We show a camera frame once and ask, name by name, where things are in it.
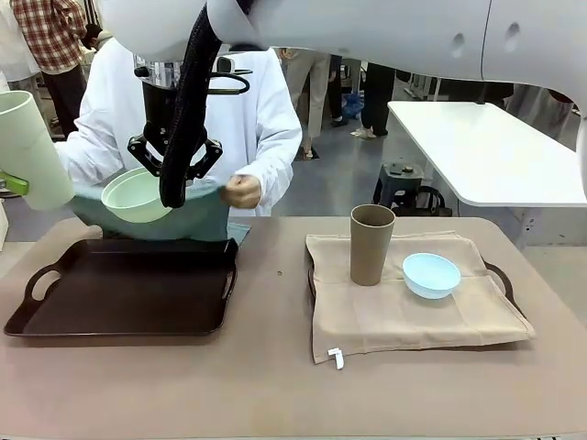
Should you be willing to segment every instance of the white tag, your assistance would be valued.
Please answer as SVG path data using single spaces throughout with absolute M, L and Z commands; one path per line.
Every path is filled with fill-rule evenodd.
M 342 356 L 342 350 L 340 348 L 332 348 L 328 350 L 329 356 L 334 356 L 337 361 L 337 369 L 343 369 L 345 366 L 345 358 Z

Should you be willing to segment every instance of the stool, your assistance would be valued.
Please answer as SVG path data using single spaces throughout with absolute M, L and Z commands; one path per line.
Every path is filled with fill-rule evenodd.
M 373 203 L 391 208 L 395 195 L 400 191 L 413 195 L 415 199 L 423 179 L 424 171 L 418 165 L 402 162 L 384 163 L 379 172 Z

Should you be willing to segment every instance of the black hose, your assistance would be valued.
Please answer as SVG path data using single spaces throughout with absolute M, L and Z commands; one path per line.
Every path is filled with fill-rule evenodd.
M 237 1 L 247 15 L 254 0 Z M 169 146 L 161 165 L 159 191 L 164 206 L 180 208 L 185 202 L 185 181 L 190 162 L 207 137 L 204 128 L 205 102 L 220 45 L 205 5 L 188 40 L 177 87 Z

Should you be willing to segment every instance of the teal cloth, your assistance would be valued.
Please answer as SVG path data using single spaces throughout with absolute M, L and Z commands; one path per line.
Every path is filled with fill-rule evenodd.
M 191 238 L 222 241 L 247 236 L 250 226 L 228 223 L 229 207 L 221 200 L 219 187 L 199 181 L 186 189 L 185 205 L 151 223 L 129 223 L 108 211 L 101 201 L 100 187 L 75 186 L 76 195 L 69 202 L 72 211 L 87 225 L 98 225 L 109 233 L 142 240 L 176 240 Z

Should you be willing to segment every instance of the light green cup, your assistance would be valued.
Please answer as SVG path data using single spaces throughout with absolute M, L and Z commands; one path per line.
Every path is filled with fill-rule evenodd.
M 74 196 L 32 94 L 0 93 L 0 178 L 36 210 L 55 209 Z
M 129 223 L 151 223 L 172 210 L 161 203 L 159 179 L 144 168 L 125 172 L 108 183 L 102 192 L 102 203 Z

